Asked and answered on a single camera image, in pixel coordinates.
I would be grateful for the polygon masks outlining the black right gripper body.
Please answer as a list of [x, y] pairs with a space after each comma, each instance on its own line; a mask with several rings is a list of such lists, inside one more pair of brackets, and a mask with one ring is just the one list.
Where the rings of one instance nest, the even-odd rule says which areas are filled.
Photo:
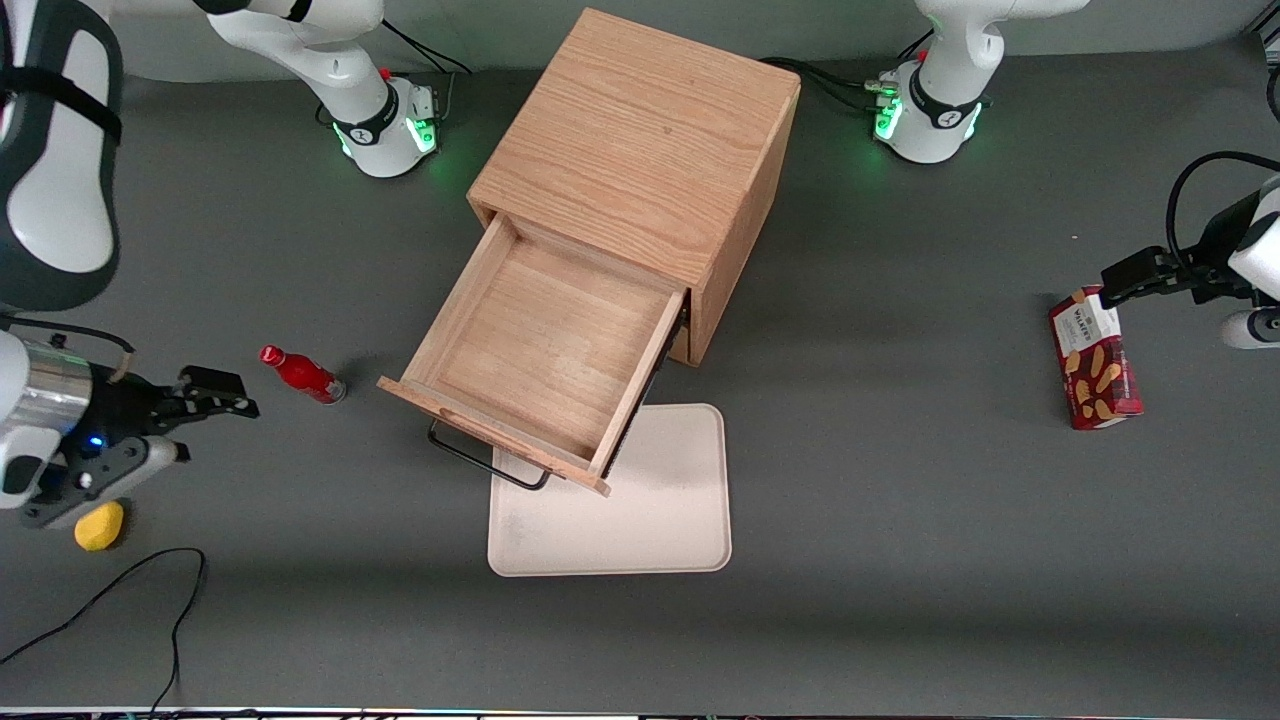
[[113, 370], [90, 368], [90, 404], [60, 441], [60, 457], [93, 457], [131, 437], [164, 436], [179, 423], [186, 401], [172, 387], [155, 386], [136, 374], [111, 383]]

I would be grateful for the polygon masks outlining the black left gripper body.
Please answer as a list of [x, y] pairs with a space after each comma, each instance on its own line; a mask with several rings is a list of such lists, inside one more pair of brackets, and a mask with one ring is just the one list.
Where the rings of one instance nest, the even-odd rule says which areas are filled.
[[1229, 259], [1239, 251], [1249, 250], [1263, 236], [1265, 229], [1254, 229], [1262, 191], [1234, 202], [1206, 224], [1199, 242], [1189, 250], [1192, 269], [1197, 277], [1190, 291], [1194, 304], [1208, 304], [1216, 299], [1240, 299], [1262, 304], [1265, 295], [1233, 270]]

